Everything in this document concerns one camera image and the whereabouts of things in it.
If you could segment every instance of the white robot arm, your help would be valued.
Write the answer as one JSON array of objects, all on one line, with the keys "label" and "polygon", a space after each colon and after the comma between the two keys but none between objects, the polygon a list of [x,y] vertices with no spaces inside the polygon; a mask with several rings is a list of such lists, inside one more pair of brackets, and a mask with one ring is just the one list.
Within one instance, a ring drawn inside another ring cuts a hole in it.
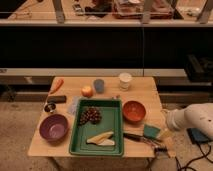
[{"label": "white robot arm", "polygon": [[170,111],[166,124],[171,131],[197,128],[213,140],[213,103],[192,104],[185,109]]}]

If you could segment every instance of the knife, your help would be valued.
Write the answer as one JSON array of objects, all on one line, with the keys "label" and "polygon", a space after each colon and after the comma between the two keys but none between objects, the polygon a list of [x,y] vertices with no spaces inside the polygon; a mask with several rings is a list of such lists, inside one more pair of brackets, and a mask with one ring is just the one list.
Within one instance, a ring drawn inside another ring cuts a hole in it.
[{"label": "knife", "polygon": [[131,133],[123,133],[125,138],[131,139],[133,141],[138,141],[138,142],[144,142],[146,144],[151,145],[152,147],[164,147],[162,145],[161,140],[155,139],[155,138],[148,138],[145,136],[137,135],[137,134],[131,134]]}]

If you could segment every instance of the green sponge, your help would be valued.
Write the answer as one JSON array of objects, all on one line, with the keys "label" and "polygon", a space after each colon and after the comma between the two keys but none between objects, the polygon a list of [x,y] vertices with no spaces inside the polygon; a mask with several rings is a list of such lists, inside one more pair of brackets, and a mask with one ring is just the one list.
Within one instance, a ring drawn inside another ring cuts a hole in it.
[{"label": "green sponge", "polygon": [[154,126],[150,126],[145,124],[144,130],[143,130],[143,136],[147,138],[156,138],[158,133],[160,132],[160,129]]}]

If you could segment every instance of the green tray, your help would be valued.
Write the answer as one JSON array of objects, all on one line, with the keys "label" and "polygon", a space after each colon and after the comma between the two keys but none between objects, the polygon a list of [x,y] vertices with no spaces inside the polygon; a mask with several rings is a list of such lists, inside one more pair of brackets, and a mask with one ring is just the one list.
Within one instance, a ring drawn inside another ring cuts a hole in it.
[{"label": "green tray", "polygon": [[[98,107],[102,120],[98,124],[87,122],[80,126],[78,123],[81,114],[88,106]],[[122,156],[124,151],[122,118],[122,104],[120,100],[80,99],[77,106],[69,152],[75,155]],[[86,143],[88,138],[107,131],[114,132],[111,138],[115,141],[114,146],[98,146]]]}]

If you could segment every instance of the orange bowl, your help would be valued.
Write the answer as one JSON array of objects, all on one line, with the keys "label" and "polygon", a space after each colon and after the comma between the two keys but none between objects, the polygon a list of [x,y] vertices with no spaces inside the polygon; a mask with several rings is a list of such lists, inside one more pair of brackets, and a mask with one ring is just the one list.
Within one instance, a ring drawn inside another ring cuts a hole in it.
[{"label": "orange bowl", "polygon": [[143,120],[146,115],[146,109],[143,104],[138,101],[128,101],[123,106],[124,118],[134,124]]}]

